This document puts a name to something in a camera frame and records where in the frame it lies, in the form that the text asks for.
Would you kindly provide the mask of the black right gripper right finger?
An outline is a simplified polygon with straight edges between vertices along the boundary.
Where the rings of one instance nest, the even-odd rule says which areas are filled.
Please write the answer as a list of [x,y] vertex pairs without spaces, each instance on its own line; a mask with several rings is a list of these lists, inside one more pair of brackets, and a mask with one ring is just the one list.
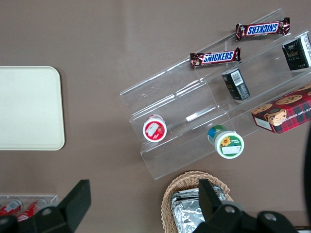
[[195,233],[257,233],[257,219],[232,201],[221,201],[208,180],[199,181],[199,205],[205,221]]

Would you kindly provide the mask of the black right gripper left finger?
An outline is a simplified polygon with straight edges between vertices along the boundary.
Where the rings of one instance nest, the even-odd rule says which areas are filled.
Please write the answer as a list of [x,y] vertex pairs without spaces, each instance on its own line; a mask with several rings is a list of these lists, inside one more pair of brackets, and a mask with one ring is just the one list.
[[57,206],[18,223],[20,233],[74,233],[91,206],[90,181],[80,180]]

